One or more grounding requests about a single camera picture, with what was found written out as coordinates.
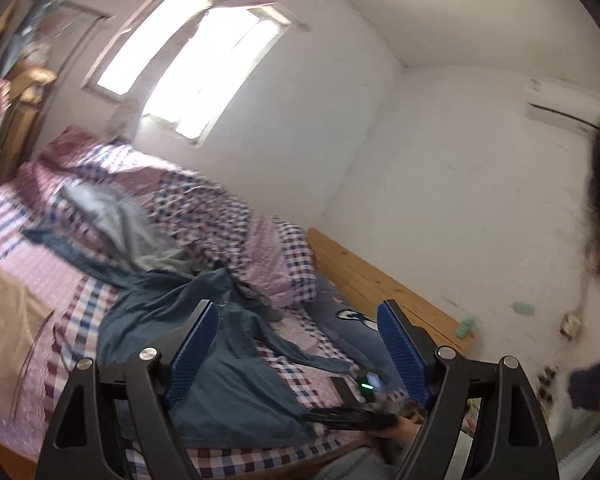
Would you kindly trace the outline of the person right hand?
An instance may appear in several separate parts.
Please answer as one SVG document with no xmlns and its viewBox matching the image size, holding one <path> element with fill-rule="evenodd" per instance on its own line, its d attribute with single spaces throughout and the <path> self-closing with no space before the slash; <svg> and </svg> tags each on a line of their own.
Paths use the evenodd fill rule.
<svg viewBox="0 0 600 480">
<path fill-rule="evenodd" d="M 399 416 L 396 423 L 383 430 L 370 431 L 368 436 L 377 446 L 384 460 L 396 457 L 398 448 L 408 448 L 415 440 L 422 424 Z"/>
</svg>

